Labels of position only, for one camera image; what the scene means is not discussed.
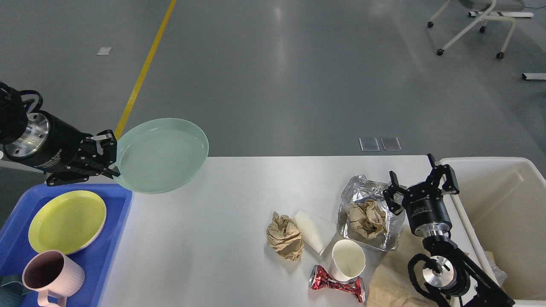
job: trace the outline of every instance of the green plate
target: green plate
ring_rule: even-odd
[[[106,221],[106,205],[90,191],[71,191],[46,203],[28,229],[28,241],[38,253],[58,250],[75,253],[99,235]]]
[[[114,180],[147,194],[172,191],[190,181],[209,154],[209,141],[195,124],[182,119],[156,119],[125,133],[117,142]]]

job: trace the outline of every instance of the blue tray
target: blue tray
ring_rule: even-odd
[[[70,307],[96,307],[117,244],[129,214],[132,192],[117,184],[71,184],[47,187],[45,184],[28,189],[19,199],[8,220],[0,231],[0,275],[22,274],[38,253],[28,242],[28,227],[35,214],[48,201],[74,190],[87,190],[99,195],[106,204],[106,221],[99,236],[88,247],[68,257],[79,264],[85,272],[85,281],[80,290],[68,298]],[[38,306],[38,292],[25,296],[21,306]]]

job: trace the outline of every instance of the pink mug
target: pink mug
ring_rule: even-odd
[[[65,307],[67,297],[76,293],[84,283],[81,266],[60,251],[45,251],[32,258],[23,271],[23,285],[38,292],[38,305]],[[48,296],[58,299],[57,304]]]

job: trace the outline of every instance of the crumpled brown paper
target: crumpled brown paper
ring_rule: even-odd
[[[408,276],[410,259],[418,253],[428,254],[422,241],[423,238],[411,233],[409,226],[404,226],[400,232],[400,246],[385,255],[373,274],[367,307],[437,307],[413,288]],[[416,269],[416,276],[422,285],[424,279],[419,269]]]
[[[283,258],[295,261],[303,251],[304,242],[296,222],[275,211],[267,228],[268,243]]]
[[[366,239],[373,239],[381,232],[387,232],[386,216],[373,199],[366,200],[364,204],[351,204],[347,215],[351,228]]]

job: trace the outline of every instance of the mug handle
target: mug handle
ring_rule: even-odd
[[[49,290],[38,291],[38,305],[41,307],[66,307],[67,297],[63,296],[59,298],[58,304],[52,303],[48,299]]]

